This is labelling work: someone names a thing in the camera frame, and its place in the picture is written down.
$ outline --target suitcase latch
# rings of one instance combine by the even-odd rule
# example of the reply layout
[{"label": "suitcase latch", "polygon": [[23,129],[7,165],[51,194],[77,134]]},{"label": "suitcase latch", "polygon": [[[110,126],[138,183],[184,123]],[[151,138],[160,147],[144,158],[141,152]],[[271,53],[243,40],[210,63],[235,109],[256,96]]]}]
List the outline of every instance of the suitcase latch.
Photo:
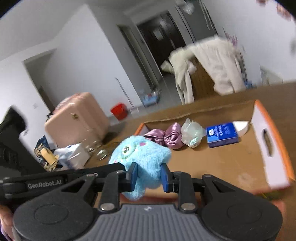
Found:
[{"label": "suitcase latch", "polygon": [[77,119],[78,119],[78,115],[77,115],[76,113],[71,113],[71,115],[72,115],[72,118],[73,118],[74,120],[77,120]]}]

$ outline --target cardboard box lid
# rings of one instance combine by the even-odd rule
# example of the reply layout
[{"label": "cardboard box lid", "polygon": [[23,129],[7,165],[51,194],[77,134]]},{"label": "cardboard box lid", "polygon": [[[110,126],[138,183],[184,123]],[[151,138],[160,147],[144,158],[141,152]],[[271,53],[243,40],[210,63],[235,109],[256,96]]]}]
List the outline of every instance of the cardboard box lid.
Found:
[{"label": "cardboard box lid", "polygon": [[[292,165],[283,141],[267,111],[259,101],[231,104],[165,120],[143,123],[135,134],[143,135],[151,129],[166,130],[171,124],[182,125],[187,118],[204,128],[232,121],[249,121],[248,132],[239,143],[210,149],[204,137],[195,149],[187,146],[172,150],[168,167],[201,178],[212,174],[252,193],[268,192],[289,186],[295,180]],[[264,130],[268,133],[271,152],[267,148]],[[162,187],[147,189],[146,196],[169,197]]]}]

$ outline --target blue plush toy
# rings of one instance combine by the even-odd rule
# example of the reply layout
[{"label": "blue plush toy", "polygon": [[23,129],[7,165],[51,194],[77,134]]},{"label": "blue plush toy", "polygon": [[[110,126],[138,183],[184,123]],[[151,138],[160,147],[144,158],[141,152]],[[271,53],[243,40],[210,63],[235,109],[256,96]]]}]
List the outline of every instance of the blue plush toy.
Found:
[{"label": "blue plush toy", "polygon": [[125,192],[130,200],[138,200],[146,188],[156,189],[161,184],[160,165],[167,163],[171,150],[143,136],[131,136],[114,150],[109,164],[120,162],[129,169],[132,162],[138,164],[138,178],[133,192]]}]

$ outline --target plush toy eye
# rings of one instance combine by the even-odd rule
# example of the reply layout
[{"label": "plush toy eye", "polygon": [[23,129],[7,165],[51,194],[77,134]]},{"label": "plush toy eye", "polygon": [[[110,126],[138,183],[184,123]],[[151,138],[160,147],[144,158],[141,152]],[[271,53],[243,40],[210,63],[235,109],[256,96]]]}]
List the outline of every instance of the plush toy eye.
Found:
[{"label": "plush toy eye", "polygon": [[123,158],[128,158],[135,151],[135,147],[127,145],[122,149]]}]

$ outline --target doorway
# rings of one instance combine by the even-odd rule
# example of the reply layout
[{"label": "doorway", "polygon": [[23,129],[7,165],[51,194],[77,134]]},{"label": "doorway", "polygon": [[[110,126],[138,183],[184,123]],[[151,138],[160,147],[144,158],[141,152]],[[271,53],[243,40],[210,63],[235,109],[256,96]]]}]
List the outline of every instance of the doorway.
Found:
[{"label": "doorway", "polygon": [[170,53],[179,47],[185,47],[184,39],[169,12],[138,25],[159,69]]},{"label": "doorway", "polygon": [[118,25],[120,32],[122,33],[125,41],[132,54],[134,55],[143,75],[145,76],[149,86],[151,89],[154,89],[155,85],[158,84],[158,80],[144,54],[141,46],[139,45],[137,39],[135,38],[131,28],[129,26]]},{"label": "doorway", "polygon": [[33,84],[50,112],[54,111],[56,105],[53,104],[50,96],[48,95],[49,89],[46,85],[44,72],[53,52],[54,51],[50,51],[44,55],[41,54],[39,56],[34,56],[24,61],[25,67]]}]

